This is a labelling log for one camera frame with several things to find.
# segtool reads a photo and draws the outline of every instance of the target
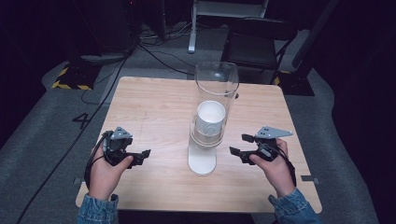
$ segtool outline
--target human hand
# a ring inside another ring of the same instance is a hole
[[[101,144],[93,157],[93,161],[103,156],[103,144]],[[90,191],[88,195],[95,199],[107,201],[119,184],[122,173],[131,164],[133,159],[133,156],[129,156],[116,166],[110,165],[105,158],[100,158],[94,162],[91,168]]]
[[[276,144],[288,155],[288,145],[285,141],[277,138]],[[252,154],[249,158],[262,168],[268,181],[276,190],[278,198],[284,197],[295,190],[289,167],[282,157],[277,156],[273,161],[265,161],[259,156]]]

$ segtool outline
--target denim jacket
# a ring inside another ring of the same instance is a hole
[[[270,195],[268,200],[275,208],[278,223],[321,223],[309,202],[298,189],[279,199]],[[119,197],[115,194],[111,196],[110,202],[94,199],[88,194],[85,195],[78,211],[78,224],[117,223],[118,202]]]

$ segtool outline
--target black chair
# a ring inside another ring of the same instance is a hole
[[[272,84],[287,46],[298,30],[286,21],[246,17],[235,21],[228,33],[221,55],[222,62],[274,71]],[[275,42],[281,43],[276,51]]]

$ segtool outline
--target gray carpet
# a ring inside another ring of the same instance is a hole
[[[198,61],[219,60],[226,33],[224,28],[199,32],[194,54],[187,51],[188,36],[161,46],[148,47],[148,50],[173,68],[192,73],[193,67],[186,63],[194,65]],[[307,35],[307,31],[299,33],[289,47],[280,70],[294,70],[291,60]],[[184,62],[154,51],[175,55]],[[93,115],[118,70],[118,67],[114,69],[115,64],[104,66],[97,81],[113,75],[95,85],[93,91],[86,91],[84,103],[81,100],[83,91],[50,87],[65,64],[59,64],[43,76],[42,82],[47,92],[0,150],[1,223],[16,223],[24,206],[78,137],[80,123],[72,120],[83,113]],[[191,78],[165,67],[141,49],[134,51],[120,70],[120,76]],[[366,185],[332,123],[332,90],[315,70],[311,71],[308,79],[315,96],[285,98],[311,174],[318,180],[317,190],[323,206],[319,216],[324,223],[378,223]],[[22,223],[76,221],[78,184],[74,182],[78,182],[76,178],[83,177],[85,163],[100,134],[107,110],[108,106],[98,110],[85,133],[32,202]],[[254,214],[253,217],[256,223],[271,223],[274,220],[272,214]]]

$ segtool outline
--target white cup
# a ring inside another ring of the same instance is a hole
[[[198,106],[195,128],[203,135],[215,135],[221,132],[225,118],[225,109],[216,101],[204,101]]]

